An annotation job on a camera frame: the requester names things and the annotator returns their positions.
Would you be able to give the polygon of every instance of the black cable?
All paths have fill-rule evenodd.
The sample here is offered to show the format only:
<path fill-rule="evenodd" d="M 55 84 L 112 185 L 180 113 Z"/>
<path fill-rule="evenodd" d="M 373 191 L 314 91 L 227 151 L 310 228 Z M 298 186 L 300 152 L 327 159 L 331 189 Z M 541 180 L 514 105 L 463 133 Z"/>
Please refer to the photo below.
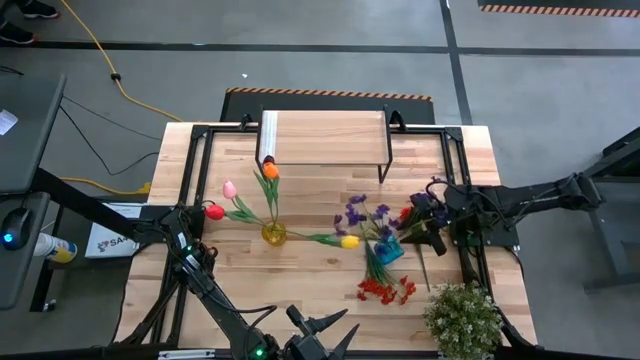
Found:
<path fill-rule="evenodd" d="M 71 115 L 69 115 L 69 113 L 62 107 L 60 106 L 60 110 L 62 110 L 62 112 L 67 116 L 67 118 L 69 118 L 69 121 L 71 121 L 71 123 L 73 124 L 73 126 L 76 128 L 76 130 L 78 130 L 78 133 L 80 134 L 80 136 L 82 137 L 82 139 L 84 140 L 84 142 L 87 144 L 87 146 L 89 146 L 89 149 L 91 149 L 91 151 L 93 152 L 93 154 L 100 160 L 100 162 L 102 163 L 102 166 L 104 166 L 104 168 L 107 170 L 107 173 L 109 173 L 109 175 L 111 176 L 116 176 L 116 175 L 120 175 L 123 172 L 131 169 L 132 167 L 134 167 L 135 165 L 137 165 L 138 163 L 140 163 L 141 161 L 143 161 L 144 159 L 148 158 L 149 156 L 153 156 L 153 155 L 158 155 L 159 153 L 157 151 L 155 152 L 150 152 L 144 156 L 142 156 L 141 158 L 139 158 L 138 160 L 134 161 L 131 165 L 127 166 L 126 168 L 120 170 L 120 171 L 116 171 L 116 172 L 112 172 L 111 169 L 109 169 L 109 166 L 107 166 L 107 163 L 104 161 L 104 159 L 102 158 L 102 156 L 100 156 L 100 154 L 98 154 L 98 152 L 96 151 L 96 149 L 94 149 L 93 145 L 91 145 L 91 143 L 89 142 L 89 140 L 87 139 L 87 137 L 84 135 L 84 133 L 82 132 L 82 130 L 80 130 L 80 127 L 78 126 L 78 124 L 76 124 L 76 122 L 71 118 Z"/>
<path fill-rule="evenodd" d="M 84 109 L 85 111 L 87 111 L 87 112 L 89 112 L 89 113 L 91 113 L 91 114 L 93 114 L 93 115 L 95 115 L 95 116 L 97 116 L 97 117 L 99 117 L 99 118 L 101 118 L 101 119 L 103 119 L 103 120 L 105 120 L 105 121 L 108 121 L 108 122 L 112 123 L 112 124 L 113 124 L 113 125 L 115 125 L 115 126 L 118 126 L 118 127 L 122 128 L 122 129 L 125 129 L 125 130 L 127 130 L 127 131 L 131 131 L 131 132 L 132 132 L 132 133 L 134 133 L 134 134 L 138 134 L 138 135 L 140 135 L 140 136 L 144 136 L 144 137 L 146 137 L 146 138 L 148 138 L 148 139 L 157 140 L 157 141 L 162 141 L 162 139 L 161 139 L 161 138 L 157 138 L 157 137 L 154 137 L 154 136 L 151 136 L 151 135 L 147 135 L 147 134 L 145 134 L 145 133 L 141 133 L 141 132 L 139 132 L 139 131 L 136 131 L 136 130 L 130 129 L 130 128 L 128 128 L 128 127 L 126 127 L 126 126 L 124 126 L 124 125 L 122 125 L 122 124 L 120 124 L 120 123 L 117 123 L 117 122 L 115 122 L 115 121 L 113 121 L 113 120 L 109 119 L 108 117 L 106 117 L 106 116 L 104 116 L 104 115 L 100 115 L 99 113 L 97 113 L 97 112 L 95 112 L 95 111 L 93 111 L 93 110 L 91 110 L 91 109 L 87 108 L 86 106 L 84 106 L 84 105 L 82 105 L 82 104 L 78 103 L 77 101 L 75 101 L 75 100 L 73 100 L 73 99 L 69 98 L 68 96 L 64 96 L 64 98 L 65 98 L 67 101 L 69 101 L 69 102 L 71 102 L 71 103 L 73 103 L 73 104 L 75 104 L 75 105 L 79 106 L 80 108 Z"/>

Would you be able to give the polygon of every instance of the glass vase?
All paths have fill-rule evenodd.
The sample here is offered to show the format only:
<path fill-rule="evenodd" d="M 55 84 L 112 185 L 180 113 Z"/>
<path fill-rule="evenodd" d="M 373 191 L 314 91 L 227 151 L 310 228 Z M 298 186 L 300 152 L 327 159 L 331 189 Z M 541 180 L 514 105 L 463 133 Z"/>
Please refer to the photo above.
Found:
<path fill-rule="evenodd" d="M 287 241 L 287 227 L 283 223 L 269 223 L 262 227 L 262 238 L 271 246 L 282 246 Z"/>

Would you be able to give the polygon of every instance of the shoe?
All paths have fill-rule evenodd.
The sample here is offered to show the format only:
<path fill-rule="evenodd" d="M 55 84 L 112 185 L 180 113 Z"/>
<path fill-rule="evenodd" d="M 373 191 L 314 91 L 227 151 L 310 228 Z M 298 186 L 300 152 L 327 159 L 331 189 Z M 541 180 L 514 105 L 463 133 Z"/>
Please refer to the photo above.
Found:
<path fill-rule="evenodd" d="M 37 0 L 32 0 L 29 4 L 20 7 L 22 15 L 27 19 L 55 19 L 60 13 L 53 6 L 43 4 Z"/>
<path fill-rule="evenodd" d="M 36 41 L 36 37 L 33 33 L 22 30 L 10 22 L 6 23 L 2 29 L 0 29 L 0 39 L 20 45 L 29 45 Z"/>

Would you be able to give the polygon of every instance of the potted plant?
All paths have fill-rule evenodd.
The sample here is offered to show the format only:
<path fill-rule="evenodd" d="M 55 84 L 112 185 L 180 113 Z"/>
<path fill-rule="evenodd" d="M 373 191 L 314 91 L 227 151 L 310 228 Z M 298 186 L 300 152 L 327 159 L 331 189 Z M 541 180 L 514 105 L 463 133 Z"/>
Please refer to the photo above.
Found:
<path fill-rule="evenodd" d="M 502 319 L 496 304 L 476 283 L 444 284 L 429 298 L 424 318 L 448 358 L 484 360 L 500 342 Z"/>

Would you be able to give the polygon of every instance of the orange tulip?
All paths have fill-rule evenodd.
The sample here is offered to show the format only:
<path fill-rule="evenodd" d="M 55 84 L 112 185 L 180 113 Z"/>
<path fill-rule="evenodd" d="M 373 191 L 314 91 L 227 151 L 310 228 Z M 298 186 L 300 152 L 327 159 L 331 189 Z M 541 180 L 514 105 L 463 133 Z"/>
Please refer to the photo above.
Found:
<path fill-rule="evenodd" d="M 267 177 L 267 179 L 273 180 L 275 178 L 278 177 L 278 168 L 271 162 L 265 163 L 264 164 L 264 176 Z"/>

